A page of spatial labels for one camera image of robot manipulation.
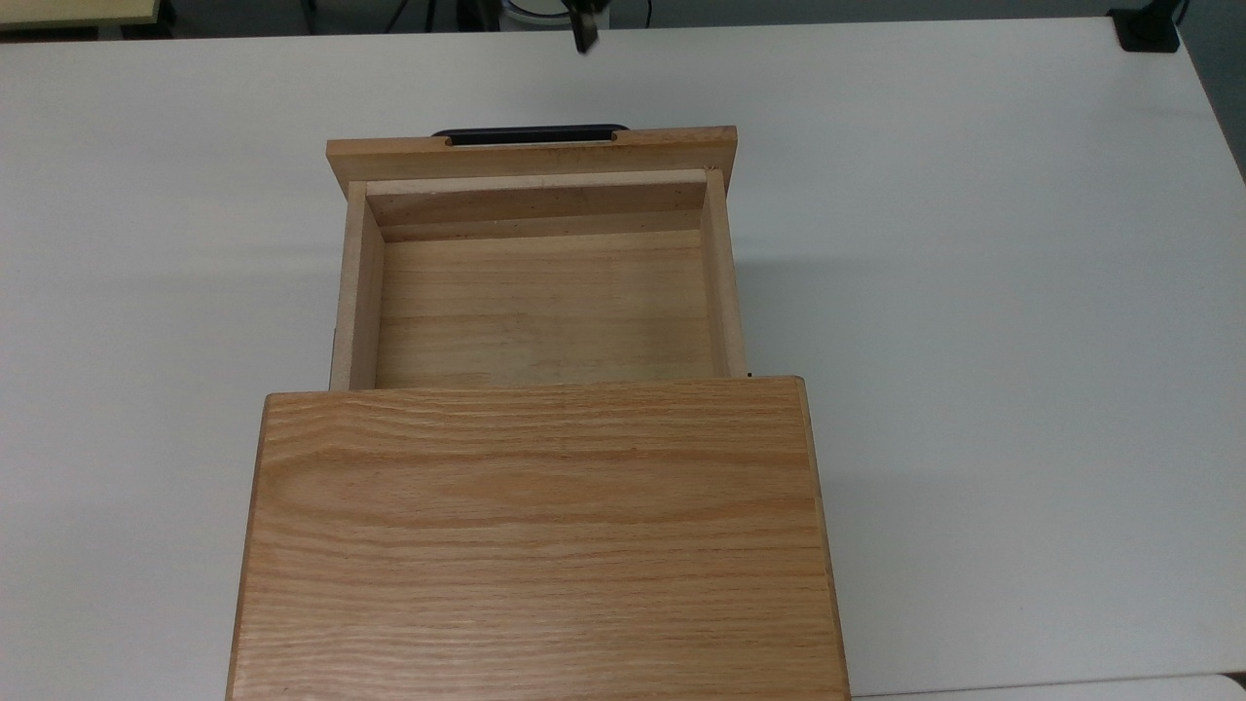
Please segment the open drawer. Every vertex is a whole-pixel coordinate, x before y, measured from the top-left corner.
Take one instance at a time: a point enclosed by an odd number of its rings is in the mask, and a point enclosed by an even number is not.
[[[346,193],[330,390],[744,377],[735,128],[330,141]]]

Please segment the black handle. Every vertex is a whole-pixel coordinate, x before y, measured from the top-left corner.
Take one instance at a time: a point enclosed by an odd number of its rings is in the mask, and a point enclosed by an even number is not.
[[[447,128],[432,136],[449,137],[451,146],[501,146],[505,143],[554,143],[561,141],[612,141],[623,125],[503,126]]]

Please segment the wooden box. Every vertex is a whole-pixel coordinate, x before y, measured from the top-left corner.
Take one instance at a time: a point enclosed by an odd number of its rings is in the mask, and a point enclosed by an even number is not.
[[[842,701],[804,387],[274,395],[232,701]]]
[[[330,390],[746,375],[734,127],[328,156],[348,199]]]

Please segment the wooden board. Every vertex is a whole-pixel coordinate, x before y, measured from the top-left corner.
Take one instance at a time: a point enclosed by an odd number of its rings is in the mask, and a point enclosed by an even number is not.
[[[445,137],[329,141],[345,193],[351,181],[718,168],[731,181],[734,126],[616,132],[613,141],[450,146]]]
[[[844,700],[795,379],[277,395],[229,699]]]
[[[713,377],[698,230],[390,243],[378,388]]]
[[[346,238],[341,248],[329,390],[376,386],[384,260],[385,240],[368,207],[366,186],[351,183],[346,195]]]
[[[0,30],[156,21],[157,0],[2,0]]]

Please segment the table surface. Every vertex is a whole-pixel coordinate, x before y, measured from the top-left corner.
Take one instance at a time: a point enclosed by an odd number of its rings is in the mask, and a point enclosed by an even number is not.
[[[1246,667],[1246,188],[1105,19],[0,46],[0,692],[221,699],[329,138],[734,123],[857,695]]]
[[[872,701],[1246,701],[1246,691],[1225,676],[1186,676],[937,691],[870,699]]]

